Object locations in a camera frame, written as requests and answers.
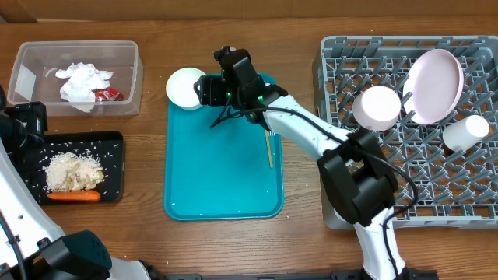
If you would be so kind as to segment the red snack wrapper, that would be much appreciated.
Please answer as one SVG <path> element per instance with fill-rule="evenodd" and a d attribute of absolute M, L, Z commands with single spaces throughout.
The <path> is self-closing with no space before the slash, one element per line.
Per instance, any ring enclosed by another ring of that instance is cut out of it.
<path fill-rule="evenodd" d="M 94 91 L 95 101 L 123 101 L 124 95 L 119 93 L 116 89 L 108 87 L 106 89 L 95 89 Z"/>

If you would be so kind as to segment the white bowl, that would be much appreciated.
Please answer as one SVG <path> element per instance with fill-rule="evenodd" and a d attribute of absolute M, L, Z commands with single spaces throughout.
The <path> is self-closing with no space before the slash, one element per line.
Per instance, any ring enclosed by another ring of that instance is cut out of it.
<path fill-rule="evenodd" d="M 195 92 L 195 83 L 205 73 L 197 68 L 176 70 L 167 80 L 166 93 L 169 100 L 184 110 L 197 110 L 202 105 Z"/>

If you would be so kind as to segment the pink small bowl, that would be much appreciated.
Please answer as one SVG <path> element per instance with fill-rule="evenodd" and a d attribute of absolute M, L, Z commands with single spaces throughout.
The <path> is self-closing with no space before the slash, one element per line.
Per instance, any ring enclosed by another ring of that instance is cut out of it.
<path fill-rule="evenodd" d="M 401 110 L 398 94 L 386 86 L 373 86 L 353 101 L 356 122 L 371 131 L 386 131 L 393 127 Z"/>

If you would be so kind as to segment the orange carrot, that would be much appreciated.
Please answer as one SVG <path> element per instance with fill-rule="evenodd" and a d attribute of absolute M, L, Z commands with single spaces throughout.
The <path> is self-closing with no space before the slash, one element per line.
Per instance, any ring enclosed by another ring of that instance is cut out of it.
<path fill-rule="evenodd" d="M 100 193 L 98 191 L 72 191 L 72 192 L 54 192 L 47 195 L 55 201 L 76 201 L 76 202 L 98 202 Z"/>

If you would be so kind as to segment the white napkin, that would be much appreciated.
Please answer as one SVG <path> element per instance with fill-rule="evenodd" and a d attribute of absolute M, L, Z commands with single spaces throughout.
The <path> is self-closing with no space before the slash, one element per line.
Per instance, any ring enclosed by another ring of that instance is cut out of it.
<path fill-rule="evenodd" d="M 99 70 L 93 64 L 72 64 L 66 70 L 57 70 L 55 77 L 66 79 L 60 89 L 63 100 L 70 102 L 74 108 L 89 113 L 94 108 L 96 96 L 94 91 L 110 86 L 109 79 L 113 72 Z"/>

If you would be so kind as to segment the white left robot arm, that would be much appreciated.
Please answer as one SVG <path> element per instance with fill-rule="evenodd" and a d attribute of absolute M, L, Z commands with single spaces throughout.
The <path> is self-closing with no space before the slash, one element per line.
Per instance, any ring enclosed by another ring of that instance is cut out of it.
<path fill-rule="evenodd" d="M 1 102 L 1 277 L 3 279 L 156 279 L 142 261 L 111 257 L 91 231 L 67 235 L 34 200 L 12 156 L 44 144 L 45 106 Z"/>

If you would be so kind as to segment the white paper cup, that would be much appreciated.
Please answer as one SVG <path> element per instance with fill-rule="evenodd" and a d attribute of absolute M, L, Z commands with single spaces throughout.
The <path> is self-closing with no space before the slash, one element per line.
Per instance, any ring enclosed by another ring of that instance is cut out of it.
<path fill-rule="evenodd" d="M 488 121 L 479 115 L 471 115 L 447 126 L 443 131 L 443 141 L 454 152 L 465 151 L 481 141 L 488 133 Z"/>

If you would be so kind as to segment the pink round plate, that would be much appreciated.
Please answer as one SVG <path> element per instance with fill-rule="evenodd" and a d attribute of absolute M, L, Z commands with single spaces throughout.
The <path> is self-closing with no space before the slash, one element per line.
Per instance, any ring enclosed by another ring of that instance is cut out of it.
<path fill-rule="evenodd" d="M 434 49 L 421 55 L 409 70 L 403 86 L 403 107 L 411 121 L 433 124 L 456 107 L 463 92 L 464 73 L 449 51 Z"/>

